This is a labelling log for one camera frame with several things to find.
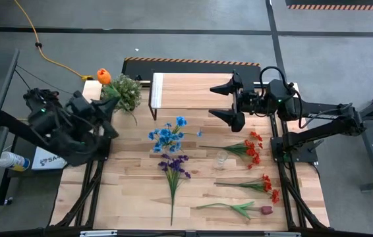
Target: warning stripe tape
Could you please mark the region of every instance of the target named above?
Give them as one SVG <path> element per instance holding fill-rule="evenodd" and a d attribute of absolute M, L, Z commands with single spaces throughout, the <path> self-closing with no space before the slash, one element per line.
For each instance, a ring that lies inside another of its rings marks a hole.
<path fill-rule="evenodd" d="M 212 60 L 194 60 L 194 59 L 163 59 L 148 57 L 126 57 L 125 61 L 155 61 L 155 62 L 176 62 L 176 63 L 209 63 L 209 64 L 229 64 L 229 65 L 246 65 L 260 66 L 260 63 L 245 63 L 235 61 L 212 61 Z"/>
<path fill-rule="evenodd" d="M 373 11 L 373 5 L 289 5 L 293 10 L 360 10 Z"/>

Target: small glass cup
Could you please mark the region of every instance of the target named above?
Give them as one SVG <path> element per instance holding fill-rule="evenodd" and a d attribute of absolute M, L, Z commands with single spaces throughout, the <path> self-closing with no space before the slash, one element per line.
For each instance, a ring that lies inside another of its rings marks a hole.
<path fill-rule="evenodd" d="M 227 154 L 226 151 L 219 151 L 215 157 L 214 168 L 219 171 L 224 170 L 225 169 L 224 164 L 228 156 L 229 155 Z"/>

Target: concrete floor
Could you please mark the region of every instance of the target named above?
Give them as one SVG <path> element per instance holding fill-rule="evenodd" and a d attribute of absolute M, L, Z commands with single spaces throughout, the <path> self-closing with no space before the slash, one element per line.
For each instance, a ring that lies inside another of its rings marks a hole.
<path fill-rule="evenodd" d="M 278 30 L 373 32 L 373 11 L 293 11 L 284 0 L 272 3 Z M 103 0 L 99 4 L 93 0 L 20 0 L 20 4 L 39 27 L 270 30 L 264 0 Z M 0 0 L 0 26 L 28 23 L 12 1 Z M 83 74 L 98 68 L 118 74 L 124 57 L 135 56 L 276 64 L 271 36 L 48 33 L 40 34 L 40 39 L 46 55 Z M 81 90 L 83 83 L 71 72 L 44 61 L 34 42 L 31 33 L 0 32 L 0 49 L 21 50 L 20 66 L 64 90 Z M 353 102 L 361 108 L 373 98 L 373 38 L 279 37 L 279 43 L 288 81 L 299 84 L 305 101 Z M 23 76 L 32 87 L 48 88 Z M 26 117 L 24 92 L 24 84 L 14 77 L 4 110 Z M 64 93 L 61 96 L 63 101 L 68 98 Z M 316 121 L 310 127 L 319 124 Z M 373 233 L 373 192 L 359 191 L 359 185 L 373 182 L 362 138 L 333 136 L 317 152 L 331 226 Z M 0 207 L 0 231 L 46 226 L 59 178 L 15 181 L 14 203 Z"/>

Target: orange tulip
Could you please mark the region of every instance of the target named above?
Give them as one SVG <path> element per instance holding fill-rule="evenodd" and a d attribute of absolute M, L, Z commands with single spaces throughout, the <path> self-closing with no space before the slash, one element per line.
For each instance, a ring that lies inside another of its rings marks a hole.
<path fill-rule="evenodd" d="M 98 78 L 98 81 L 102 84 L 102 85 L 109 85 L 110 84 L 110 81 L 111 81 L 111 75 L 110 73 L 102 68 L 102 69 L 99 69 L 97 71 L 97 78 Z"/>

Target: wooden board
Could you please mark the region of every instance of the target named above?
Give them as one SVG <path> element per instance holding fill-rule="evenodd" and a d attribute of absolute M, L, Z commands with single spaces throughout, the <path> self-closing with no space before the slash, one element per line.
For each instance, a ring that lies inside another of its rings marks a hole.
<path fill-rule="evenodd" d="M 214 182 L 244 182 L 268 174 L 273 187 L 280 189 L 277 165 L 272 160 L 269 139 L 272 130 L 268 118 L 246 115 L 242 131 L 232 133 L 221 120 L 202 109 L 160 110 L 154 121 L 148 108 L 148 90 L 142 92 L 142 103 L 134 110 L 138 126 L 129 114 L 117 112 L 112 125 L 120 136 L 112 141 L 109 160 L 105 163 L 94 221 L 95 229 L 155 229 L 155 230 L 287 230 L 283 200 L 273 207 L 274 213 L 263 216 L 250 212 L 251 220 L 230 209 L 217 207 L 197 210 L 194 207 L 215 202 L 240 204 L 255 201 L 254 206 L 271 205 L 266 194 L 243 188 L 216 186 Z M 190 156 L 185 169 L 192 179 L 185 180 L 175 198 L 173 226 L 170 226 L 170 192 L 165 175 L 158 169 L 159 154 L 152 152 L 153 141 L 148 132 L 161 128 L 166 122 L 175 122 L 184 116 L 188 125 L 183 132 L 203 131 L 203 136 L 188 135 L 183 150 Z M 288 122 L 289 130 L 299 132 L 297 122 Z M 224 171 L 213 168 L 216 149 L 200 145 L 231 145 L 249 138 L 255 131 L 263 137 L 259 166 L 248 170 L 246 164 L 233 155 L 225 163 Z M 297 163 L 297 174 L 303 200 L 325 225 L 329 225 L 320 181 L 315 170 L 307 164 Z M 78 198 L 83 168 L 64 171 L 56 201 L 53 219 L 62 217 Z M 296 205 L 291 199 L 294 220 L 297 223 Z"/>
<path fill-rule="evenodd" d="M 231 73 L 154 73 L 152 108 L 229 109 L 232 96 L 210 93 L 210 88 L 231 78 Z"/>

